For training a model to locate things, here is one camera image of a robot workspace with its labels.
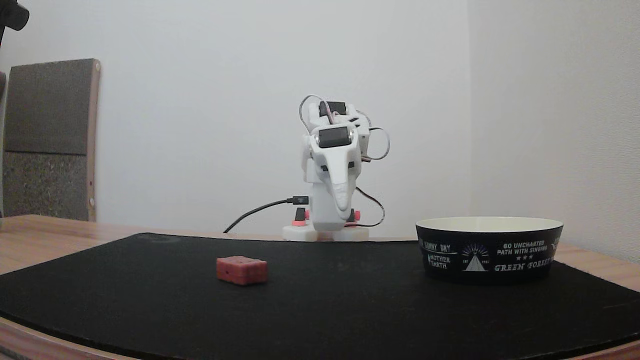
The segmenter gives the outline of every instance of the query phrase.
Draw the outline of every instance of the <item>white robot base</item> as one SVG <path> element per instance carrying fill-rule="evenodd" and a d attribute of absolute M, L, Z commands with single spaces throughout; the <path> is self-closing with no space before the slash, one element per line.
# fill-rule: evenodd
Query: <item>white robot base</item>
<path fill-rule="evenodd" d="M 313 225 L 285 226 L 282 238 L 286 241 L 368 241 L 369 229 L 345 227 L 340 231 L 316 231 Z"/>

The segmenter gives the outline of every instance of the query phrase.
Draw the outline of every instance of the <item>black cable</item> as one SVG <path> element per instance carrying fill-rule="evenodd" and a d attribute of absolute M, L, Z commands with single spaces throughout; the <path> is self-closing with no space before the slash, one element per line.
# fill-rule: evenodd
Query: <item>black cable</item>
<path fill-rule="evenodd" d="M 384 206 L 382 206 L 382 204 L 380 203 L 380 201 L 376 200 L 376 198 L 375 198 L 375 197 L 373 197 L 373 196 L 371 196 L 371 195 L 369 195 L 369 194 L 367 194 L 367 193 L 363 192 L 361 188 L 359 188 L 359 187 L 357 187 L 357 186 L 356 186 L 356 190 L 358 190 L 358 191 L 362 194 L 362 196 L 364 196 L 364 197 L 366 197 L 367 199 L 369 199 L 369 200 L 371 200 L 371 201 L 375 202 L 376 204 L 378 204 L 378 206 L 379 206 L 379 207 L 380 207 L 380 209 L 382 210 L 382 217 L 380 218 L 380 221 L 376 222 L 375 224 L 371 224 L 371 225 L 369 225 L 369 224 L 349 224 L 349 225 L 347 225 L 347 227 L 349 227 L 349 226 L 374 227 L 374 226 L 378 226 L 378 225 L 382 224 L 382 221 L 384 221 L 384 220 L 385 220 L 385 207 L 384 207 Z"/>
<path fill-rule="evenodd" d="M 258 211 L 260 211 L 260 210 L 264 210 L 264 209 L 266 209 L 266 208 L 270 208 L 271 206 L 275 206 L 275 205 L 280 205 L 280 204 L 292 204 L 292 203 L 293 203 L 293 198 L 292 198 L 292 197 L 290 197 L 290 198 L 285 199 L 285 200 L 274 201 L 274 202 L 271 202 L 271 203 L 269 203 L 269 204 L 262 205 L 262 206 L 261 206 L 261 207 L 259 207 L 259 208 L 255 208 L 255 209 L 253 209 L 253 210 L 251 210 L 251 211 L 249 211 L 249 212 L 247 212 L 247 213 L 243 214 L 243 215 L 242 215 L 241 217 L 239 217 L 236 221 L 234 221 L 234 223 L 233 223 L 233 224 L 229 225 L 229 227 L 227 228 L 227 230 L 224 230 L 224 233 L 225 233 L 225 234 L 226 234 L 226 233 L 228 233 L 228 232 L 229 232 L 229 231 L 230 231 L 234 226 L 236 226 L 240 221 L 242 221 L 242 219 L 246 218 L 247 216 L 249 216 L 249 215 L 251 215 L 251 214 L 255 214 L 255 213 L 257 213 L 257 212 L 258 212 Z"/>

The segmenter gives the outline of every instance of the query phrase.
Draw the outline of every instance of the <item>red cube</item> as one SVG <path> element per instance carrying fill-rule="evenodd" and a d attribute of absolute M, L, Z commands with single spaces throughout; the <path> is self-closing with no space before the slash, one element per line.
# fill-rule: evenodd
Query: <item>red cube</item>
<path fill-rule="evenodd" d="M 238 285 L 267 281 L 267 262 L 244 256 L 229 256 L 216 260 L 216 273 L 220 280 Z"/>

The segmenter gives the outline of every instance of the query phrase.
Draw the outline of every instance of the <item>black desk mat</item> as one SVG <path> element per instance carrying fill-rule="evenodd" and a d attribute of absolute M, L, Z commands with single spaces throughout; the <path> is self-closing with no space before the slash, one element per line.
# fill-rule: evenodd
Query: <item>black desk mat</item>
<path fill-rule="evenodd" d="M 267 260 L 269 282 L 217 280 L 232 255 Z M 144 359 L 560 359 L 640 339 L 640 293 L 560 263 L 528 284 L 449 284 L 414 241 L 137 234 L 0 276 L 0 316 Z"/>

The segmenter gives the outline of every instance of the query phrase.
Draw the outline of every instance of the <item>bowl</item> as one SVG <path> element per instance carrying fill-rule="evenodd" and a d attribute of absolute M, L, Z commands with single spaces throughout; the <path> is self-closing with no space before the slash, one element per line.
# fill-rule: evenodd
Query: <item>bowl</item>
<path fill-rule="evenodd" d="M 451 217 L 415 224 L 427 275 L 513 284 L 548 275 L 563 223 L 546 218 Z"/>

